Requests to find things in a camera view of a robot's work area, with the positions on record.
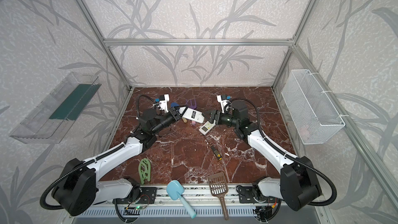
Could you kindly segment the white remote control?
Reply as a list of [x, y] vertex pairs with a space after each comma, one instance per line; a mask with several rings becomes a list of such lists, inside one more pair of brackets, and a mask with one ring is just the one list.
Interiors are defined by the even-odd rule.
[[205, 121], [205, 117], [202, 115], [202, 112], [193, 110], [189, 107], [181, 107], [179, 109], [182, 118], [187, 120], [195, 121], [197, 123], [203, 123]]

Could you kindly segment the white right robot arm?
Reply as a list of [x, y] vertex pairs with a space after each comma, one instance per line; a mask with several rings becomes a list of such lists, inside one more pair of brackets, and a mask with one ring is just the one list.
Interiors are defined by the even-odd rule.
[[286, 202], [294, 211], [306, 205], [328, 206], [337, 198], [335, 184], [322, 172], [313, 167], [305, 156], [297, 157], [274, 142], [261, 127], [260, 114], [257, 122], [249, 118], [245, 98], [228, 100], [225, 106], [232, 110], [211, 110], [203, 113], [204, 118], [216, 125], [233, 127], [237, 137], [264, 156], [277, 170], [279, 178], [263, 178], [257, 187], [265, 197], [275, 197]]

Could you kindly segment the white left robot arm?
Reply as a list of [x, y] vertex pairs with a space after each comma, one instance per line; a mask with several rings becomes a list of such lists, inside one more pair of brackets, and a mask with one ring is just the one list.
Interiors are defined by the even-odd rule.
[[101, 179], [118, 165], [149, 149], [157, 140], [156, 135], [180, 120], [187, 109], [171, 107], [162, 116], [153, 108], [145, 110], [139, 118], [140, 126], [126, 141], [92, 158], [70, 160], [60, 177], [41, 195], [40, 206], [52, 211], [65, 209], [71, 216], [77, 216], [95, 204], [137, 197], [140, 187], [137, 181]]

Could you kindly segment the blue toy shovel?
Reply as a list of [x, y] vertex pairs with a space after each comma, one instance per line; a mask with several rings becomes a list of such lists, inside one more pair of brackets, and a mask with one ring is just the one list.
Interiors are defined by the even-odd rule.
[[172, 102], [172, 103], [170, 104], [170, 107], [179, 107], [179, 104], [176, 103], [176, 102]]

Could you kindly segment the purple toy rake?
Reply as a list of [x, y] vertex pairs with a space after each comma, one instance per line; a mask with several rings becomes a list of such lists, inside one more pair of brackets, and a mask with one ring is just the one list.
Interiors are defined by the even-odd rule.
[[186, 105], [187, 105], [189, 108], [195, 110], [195, 109], [197, 108], [196, 99], [189, 99], [189, 100], [186, 100]]

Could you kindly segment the black yellow screwdriver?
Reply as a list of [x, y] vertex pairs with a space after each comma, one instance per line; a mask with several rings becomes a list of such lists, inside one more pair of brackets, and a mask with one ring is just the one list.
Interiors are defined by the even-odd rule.
[[214, 145], [212, 145], [212, 146], [210, 147], [210, 149], [212, 150], [212, 152], [213, 152], [213, 154], [215, 155], [215, 157], [217, 158], [217, 160], [218, 160], [218, 161], [221, 161], [221, 160], [222, 160], [222, 155], [221, 155], [221, 153], [219, 152], [219, 150], [218, 150]]

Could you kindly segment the green plastic slotted tool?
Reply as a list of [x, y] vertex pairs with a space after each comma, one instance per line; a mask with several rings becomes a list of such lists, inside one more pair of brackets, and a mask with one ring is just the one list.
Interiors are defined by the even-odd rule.
[[151, 163], [147, 158], [143, 158], [138, 165], [138, 173], [140, 175], [141, 184], [144, 184], [146, 181], [151, 181]]

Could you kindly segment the brown litter scoop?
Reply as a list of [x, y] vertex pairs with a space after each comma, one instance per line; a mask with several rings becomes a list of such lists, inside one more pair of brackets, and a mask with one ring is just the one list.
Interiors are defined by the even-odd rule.
[[229, 214], [225, 202], [225, 195], [228, 193], [229, 188], [225, 173], [219, 172], [217, 174], [208, 176], [208, 183], [211, 195], [218, 198], [221, 203], [224, 219], [229, 220]]

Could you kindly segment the light blue plastic scoop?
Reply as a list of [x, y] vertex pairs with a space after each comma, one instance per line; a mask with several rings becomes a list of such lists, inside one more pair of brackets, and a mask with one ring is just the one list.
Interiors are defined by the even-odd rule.
[[183, 197], [184, 188], [179, 181], [177, 181], [177, 180], [170, 181], [166, 187], [166, 191], [167, 191], [169, 197], [173, 201], [175, 201], [175, 200], [181, 201], [185, 210], [188, 212], [188, 214], [190, 215], [190, 217], [192, 219], [194, 219], [197, 216], [196, 211], [192, 208], [192, 206]]

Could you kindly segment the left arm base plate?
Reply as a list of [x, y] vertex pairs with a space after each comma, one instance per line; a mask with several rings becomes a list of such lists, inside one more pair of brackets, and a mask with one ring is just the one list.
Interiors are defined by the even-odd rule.
[[157, 187], [134, 188], [124, 199], [115, 199], [113, 203], [117, 204], [154, 204], [157, 194]]

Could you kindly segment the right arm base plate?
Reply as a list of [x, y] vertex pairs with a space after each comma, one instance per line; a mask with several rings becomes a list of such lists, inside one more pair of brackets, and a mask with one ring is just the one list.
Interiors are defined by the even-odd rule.
[[273, 204], [277, 202], [275, 197], [264, 196], [257, 187], [253, 186], [236, 186], [240, 203], [266, 203]]

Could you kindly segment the aluminium front rail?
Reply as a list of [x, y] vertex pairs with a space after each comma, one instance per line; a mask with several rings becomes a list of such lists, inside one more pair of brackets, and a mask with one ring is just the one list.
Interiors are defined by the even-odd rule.
[[[275, 197], [280, 199], [287, 199], [282, 195], [282, 187], [279, 179], [276, 178], [265, 178], [263, 181], [255, 185], [245, 184], [244, 186], [257, 187], [260, 192], [266, 197]], [[165, 185], [133, 185], [125, 179], [114, 180], [114, 181], [100, 181], [94, 185], [93, 188], [83, 190], [78, 195], [78, 199], [82, 199], [84, 204], [89, 206], [95, 204], [101, 204], [112, 199], [124, 199], [126, 198], [134, 188], [140, 187], [157, 187], [157, 195], [166, 196]], [[204, 184], [191, 184], [183, 185], [184, 193], [183, 196], [189, 197], [211, 197], [209, 185]]]

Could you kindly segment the clear plastic wall shelf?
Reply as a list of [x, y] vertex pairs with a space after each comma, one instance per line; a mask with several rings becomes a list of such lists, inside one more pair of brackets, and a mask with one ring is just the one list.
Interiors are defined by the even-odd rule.
[[9, 136], [24, 144], [59, 144], [101, 85], [98, 76], [69, 73]]

